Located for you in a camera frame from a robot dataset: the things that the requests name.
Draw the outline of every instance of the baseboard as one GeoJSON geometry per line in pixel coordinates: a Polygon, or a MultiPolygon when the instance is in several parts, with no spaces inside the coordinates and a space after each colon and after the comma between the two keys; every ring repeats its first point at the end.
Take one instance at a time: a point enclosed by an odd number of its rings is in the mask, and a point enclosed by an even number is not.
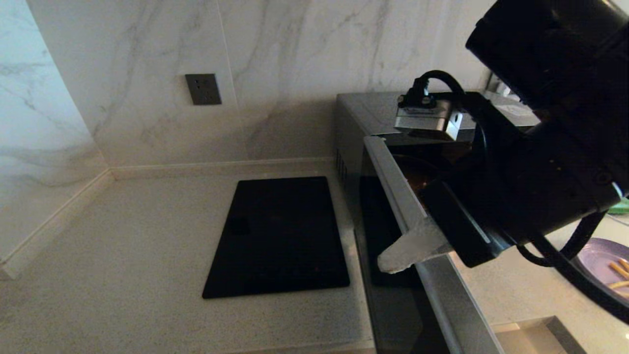
{"type": "Polygon", "coordinates": [[[116,180],[144,178],[171,178],[185,176],[256,174],[294,171],[315,171],[333,167],[333,157],[309,157],[299,159],[277,159],[259,161],[236,161],[227,163],[171,164],[158,166],[113,167],[116,180]]]}
{"type": "Polygon", "coordinates": [[[0,280],[18,278],[35,257],[114,181],[114,176],[107,169],[63,204],[0,263],[0,280]]]}

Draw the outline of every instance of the white countertop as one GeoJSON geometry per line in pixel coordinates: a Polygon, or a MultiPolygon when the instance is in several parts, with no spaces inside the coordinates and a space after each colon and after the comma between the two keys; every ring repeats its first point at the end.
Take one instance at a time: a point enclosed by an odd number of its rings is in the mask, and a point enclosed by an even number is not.
{"type": "Polygon", "coordinates": [[[349,211],[332,163],[315,165],[281,173],[116,181],[19,280],[0,282],[0,351],[372,348],[349,211]],[[350,286],[203,300],[238,180],[315,175],[328,177],[350,286]]]}
{"type": "MultiPolygon", "coordinates": [[[[577,222],[549,239],[565,242],[577,222]]],[[[629,226],[605,217],[593,237],[629,245],[629,226]]],[[[453,255],[462,278],[490,325],[557,316],[589,354],[629,353],[629,326],[576,290],[556,270],[530,263],[516,248],[496,260],[468,268],[453,255]]]]}

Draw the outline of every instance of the silver appliance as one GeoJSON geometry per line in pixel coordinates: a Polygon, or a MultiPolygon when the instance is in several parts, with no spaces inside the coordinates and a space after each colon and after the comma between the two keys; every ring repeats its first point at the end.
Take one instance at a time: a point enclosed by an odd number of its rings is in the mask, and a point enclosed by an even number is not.
{"type": "MultiPolygon", "coordinates": [[[[417,189],[467,152],[474,136],[467,115],[457,122],[456,140],[400,129],[400,94],[339,94],[335,112],[337,171],[355,224],[377,351],[503,353],[449,254],[393,275],[378,269],[377,256],[426,215],[417,189]]],[[[518,102],[485,96],[521,129],[538,123],[518,102]]],[[[412,125],[409,119],[403,125],[412,125]]]]}

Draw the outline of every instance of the fry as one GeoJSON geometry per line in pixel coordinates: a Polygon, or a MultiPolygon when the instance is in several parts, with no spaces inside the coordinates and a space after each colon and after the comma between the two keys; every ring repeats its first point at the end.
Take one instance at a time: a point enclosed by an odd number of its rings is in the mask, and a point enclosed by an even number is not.
{"type": "Polygon", "coordinates": [[[620,268],[620,266],[617,265],[616,262],[611,262],[610,267],[611,269],[615,270],[618,274],[620,274],[623,278],[629,280],[629,273],[627,273],[624,269],[620,268]]]}
{"type": "Polygon", "coordinates": [[[627,286],[629,286],[629,281],[612,283],[612,284],[609,284],[608,286],[610,287],[610,289],[627,287],[627,286]]]}
{"type": "Polygon", "coordinates": [[[624,259],[620,258],[618,262],[625,268],[626,271],[629,271],[629,263],[624,259]]]}

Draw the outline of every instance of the robotic arm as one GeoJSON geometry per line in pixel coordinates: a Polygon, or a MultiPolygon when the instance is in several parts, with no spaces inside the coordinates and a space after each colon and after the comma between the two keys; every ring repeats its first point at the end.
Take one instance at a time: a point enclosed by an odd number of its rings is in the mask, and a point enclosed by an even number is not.
{"type": "Polygon", "coordinates": [[[620,296],[594,284],[569,260],[607,209],[629,193],[628,28],[627,15],[606,0],[498,0],[466,47],[540,118],[525,133],[442,71],[416,79],[398,104],[430,111],[446,101],[476,121],[470,153],[421,192],[467,266],[517,246],[530,261],[556,267],[626,323],[629,308],[620,296]],[[452,92],[429,93],[430,79],[452,92]],[[544,237],[579,219],[561,252],[544,237]],[[527,243],[543,258],[531,254],[527,243]]]}

